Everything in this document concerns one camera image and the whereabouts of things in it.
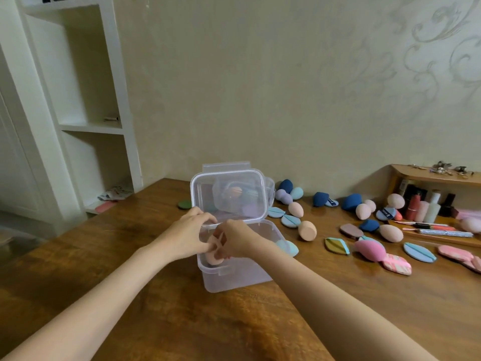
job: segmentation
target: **dark blue makeup sponge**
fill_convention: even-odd
[[[361,194],[351,194],[345,198],[341,208],[347,211],[355,211],[357,206],[362,203]]]
[[[279,188],[277,190],[285,190],[288,194],[291,193],[294,185],[292,184],[291,180],[284,180],[280,183]]]
[[[316,193],[312,199],[314,206],[324,206],[329,198],[329,194],[326,193]]]
[[[365,232],[374,232],[379,228],[379,222],[374,219],[366,219],[360,226],[359,229]]]

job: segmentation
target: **wall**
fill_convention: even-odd
[[[33,141],[24,139],[22,147],[31,158],[47,206],[47,221],[59,234],[83,221],[85,214],[72,186],[15,0],[0,0],[0,45],[21,102],[18,111],[11,111],[12,121],[17,130],[29,130],[33,137]]]
[[[114,0],[144,183],[250,160],[341,196],[481,170],[479,0]]]

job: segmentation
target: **floral wall pattern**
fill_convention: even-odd
[[[147,183],[250,160],[382,194],[389,163],[481,170],[481,0],[114,0]]]

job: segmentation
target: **white bottle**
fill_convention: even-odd
[[[436,216],[441,209],[441,205],[438,204],[439,198],[441,197],[441,192],[439,190],[433,190],[431,196],[431,202],[429,204],[428,212],[424,217],[424,223],[434,223]]]

